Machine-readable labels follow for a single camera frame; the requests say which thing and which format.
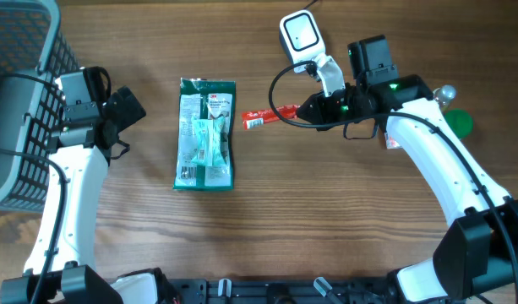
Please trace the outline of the small red white carton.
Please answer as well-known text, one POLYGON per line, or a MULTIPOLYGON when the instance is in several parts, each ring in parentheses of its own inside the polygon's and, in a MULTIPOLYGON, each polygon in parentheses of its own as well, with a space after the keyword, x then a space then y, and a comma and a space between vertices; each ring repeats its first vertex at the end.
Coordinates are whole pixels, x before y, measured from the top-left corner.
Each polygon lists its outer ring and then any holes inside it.
POLYGON ((386 149, 400 149, 401 145, 393 139, 388 133, 384 134, 384 141, 386 149))

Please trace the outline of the yellow dish soap bottle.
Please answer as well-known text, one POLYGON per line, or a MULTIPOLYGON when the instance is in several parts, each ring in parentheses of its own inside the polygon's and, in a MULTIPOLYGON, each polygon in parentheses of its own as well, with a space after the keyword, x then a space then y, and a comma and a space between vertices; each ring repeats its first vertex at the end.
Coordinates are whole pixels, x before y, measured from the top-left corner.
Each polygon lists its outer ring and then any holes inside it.
POLYGON ((433 99, 437 102, 442 112, 448 109, 455 97, 456 89, 450 84, 445 84, 433 91, 433 99))

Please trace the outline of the green foil packet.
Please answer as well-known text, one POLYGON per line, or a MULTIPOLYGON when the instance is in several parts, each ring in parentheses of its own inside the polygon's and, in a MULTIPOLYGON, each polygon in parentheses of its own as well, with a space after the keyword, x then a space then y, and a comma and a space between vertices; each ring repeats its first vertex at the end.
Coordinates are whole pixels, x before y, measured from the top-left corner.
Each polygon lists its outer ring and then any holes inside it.
POLYGON ((181 80, 174 189, 233 189, 231 136, 235 105, 233 81, 181 80))

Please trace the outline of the light green tissue pack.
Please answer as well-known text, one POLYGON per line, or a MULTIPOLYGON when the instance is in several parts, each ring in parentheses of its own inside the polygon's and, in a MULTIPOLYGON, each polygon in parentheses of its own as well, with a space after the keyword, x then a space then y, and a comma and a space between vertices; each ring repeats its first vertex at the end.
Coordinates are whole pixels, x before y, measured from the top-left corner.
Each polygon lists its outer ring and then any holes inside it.
POLYGON ((223 166, 226 164, 222 154, 222 132, 225 119, 192 119, 194 135, 197 139, 197 149, 192 162, 198 166, 223 166))

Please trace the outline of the red white snack packet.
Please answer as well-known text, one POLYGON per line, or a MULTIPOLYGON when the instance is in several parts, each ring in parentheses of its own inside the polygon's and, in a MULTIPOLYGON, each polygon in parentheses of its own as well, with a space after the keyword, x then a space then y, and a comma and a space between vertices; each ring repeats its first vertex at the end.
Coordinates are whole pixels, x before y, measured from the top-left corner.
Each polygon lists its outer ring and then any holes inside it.
MULTIPOLYGON (((298 105, 285 105, 277 107, 276 110, 285 119, 295 119, 297 117, 298 108, 298 105)), ((274 113, 274 111, 271 108, 260 111, 245 111, 241 115, 241 117, 243 120, 243 128, 245 130, 256 128, 257 126, 261 126, 267 123, 280 121, 280 118, 274 113)))

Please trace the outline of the green lid white jar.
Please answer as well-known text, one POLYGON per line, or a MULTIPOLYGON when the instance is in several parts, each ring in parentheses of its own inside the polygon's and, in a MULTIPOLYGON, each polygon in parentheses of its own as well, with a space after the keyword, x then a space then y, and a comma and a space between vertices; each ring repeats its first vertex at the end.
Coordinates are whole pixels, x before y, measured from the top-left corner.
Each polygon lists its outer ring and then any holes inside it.
POLYGON ((467 111, 461 109, 447 111, 444 119, 459 139, 466 138, 473 130, 473 119, 467 111))

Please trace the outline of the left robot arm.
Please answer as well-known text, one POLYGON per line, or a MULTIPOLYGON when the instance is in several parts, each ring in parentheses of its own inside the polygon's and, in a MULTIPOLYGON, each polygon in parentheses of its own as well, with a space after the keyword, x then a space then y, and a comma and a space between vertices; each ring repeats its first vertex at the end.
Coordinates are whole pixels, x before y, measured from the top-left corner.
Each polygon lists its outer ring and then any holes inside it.
POLYGON ((120 133, 144 117, 127 87, 101 67, 52 82, 1 76, 0 207, 41 204, 41 225, 20 277, 2 282, 2 303, 173 303, 160 269, 105 281, 95 270, 101 188, 120 133))

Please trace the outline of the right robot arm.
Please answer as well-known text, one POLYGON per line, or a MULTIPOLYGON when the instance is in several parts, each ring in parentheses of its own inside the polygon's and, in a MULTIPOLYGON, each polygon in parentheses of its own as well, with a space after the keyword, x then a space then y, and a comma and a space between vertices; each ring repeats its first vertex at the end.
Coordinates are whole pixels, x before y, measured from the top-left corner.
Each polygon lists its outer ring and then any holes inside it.
POLYGON ((454 90, 431 90, 416 74, 400 76, 382 35, 347 50, 352 84, 328 57, 298 64, 317 80, 337 80, 299 107, 302 125, 326 131, 373 120, 412 159, 448 225, 431 258, 389 275, 385 300, 464 301, 505 285, 518 288, 518 199, 482 169, 447 123, 441 106, 454 90))

